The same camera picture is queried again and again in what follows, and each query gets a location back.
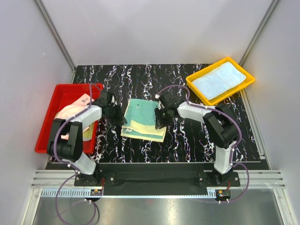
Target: yellow bin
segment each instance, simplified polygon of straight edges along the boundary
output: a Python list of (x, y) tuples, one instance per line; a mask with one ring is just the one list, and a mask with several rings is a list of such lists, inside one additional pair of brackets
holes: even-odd
[[(195, 79), (209, 73), (215, 68), (218, 68), (223, 63), (230, 62), (233, 64), (233, 66), (240, 71), (243, 75), (246, 76), (246, 79), (240, 83), (238, 86), (229, 89), (228, 91), (224, 92), (223, 94), (208, 100), (192, 83)], [(249, 84), (253, 83), (255, 81), (255, 78), (251, 76), (246, 70), (244, 70), (239, 64), (237, 64), (232, 58), (227, 57), (225, 59), (220, 60), (219, 62), (216, 62), (202, 70), (199, 70), (198, 72), (188, 76), (186, 78), (187, 85), (192, 89), (192, 91), (203, 101), (205, 105), (216, 105), (219, 102), (223, 101), (224, 99), (228, 98), (229, 96), (233, 95), (234, 93), (242, 90), (243, 88), (246, 88)]]

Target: marble pattern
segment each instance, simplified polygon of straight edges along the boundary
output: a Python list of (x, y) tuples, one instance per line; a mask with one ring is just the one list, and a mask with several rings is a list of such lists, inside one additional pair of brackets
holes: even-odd
[[(171, 84), (184, 84), (185, 78), (208, 64), (171, 65), (92, 65), (78, 66), (74, 83), (102, 83), (112, 91), (123, 112), (130, 98), (155, 100), (162, 88)], [(185, 99), (182, 88), (169, 91)], [(195, 94), (191, 101), (201, 103)], [(238, 119), (243, 139), (236, 148), (234, 160), (260, 161), (246, 110), (236, 93), (224, 101)], [(102, 119), (97, 128), (95, 153), (90, 157), (97, 162), (209, 162), (213, 161), (215, 145), (204, 124), (197, 121), (176, 119), (167, 128), (163, 143), (120, 136), (121, 126), (112, 126)]]

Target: white towel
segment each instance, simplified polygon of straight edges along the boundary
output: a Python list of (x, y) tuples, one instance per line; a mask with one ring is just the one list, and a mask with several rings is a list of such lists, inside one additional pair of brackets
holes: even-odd
[(238, 71), (233, 64), (226, 62), (192, 83), (208, 100), (212, 100), (239, 85), (245, 79), (246, 76)]

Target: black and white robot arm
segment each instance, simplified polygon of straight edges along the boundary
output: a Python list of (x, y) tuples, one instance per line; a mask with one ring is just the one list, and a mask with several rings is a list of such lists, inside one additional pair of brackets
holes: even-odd
[[(220, 174), (227, 174), (232, 165), (230, 163), (232, 146), (236, 143), (238, 130), (226, 117), (212, 112), (196, 104), (189, 105), (186, 101), (180, 101), (172, 94), (166, 93), (157, 96), (159, 108), (155, 109), (156, 128), (162, 128), (173, 124), (175, 117), (188, 118), (204, 123), (210, 135), (210, 140), (216, 145), (215, 170)], [(226, 105), (210, 106), (230, 115)]]
[[(111, 92), (102, 91), (100, 98), (93, 101), (91, 106), (87, 105), (84, 113), (66, 124), (60, 132), (56, 144), (56, 153), (61, 161), (68, 163), (69, 166), (76, 168), (82, 174), (97, 176), (95, 174), (97, 164), (83, 152), (83, 130), (102, 117), (107, 118), (113, 125), (126, 123), (123, 112), (120, 106), (116, 104), (115, 99), (115, 95)], [(53, 121), (47, 146), (48, 155), (55, 156), (54, 140), (59, 128), (65, 121), (63, 119)], [(66, 134), (69, 135), (68, 139), (62, 139), (61, 135)]]

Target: white wall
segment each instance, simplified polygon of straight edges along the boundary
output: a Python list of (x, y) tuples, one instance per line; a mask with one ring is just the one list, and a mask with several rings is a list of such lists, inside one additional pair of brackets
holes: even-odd
[(300, 222), (300, 1), (281, 1), (244, 68), (271, 164), (280, 169)]
[(37, 168), (34, 152), (54, 87), (71, 77), (32, 0), (0, 4), (0, 223), (20, 224)]
[(77, 65), (239, 61), (271, 0), (43, 0)]

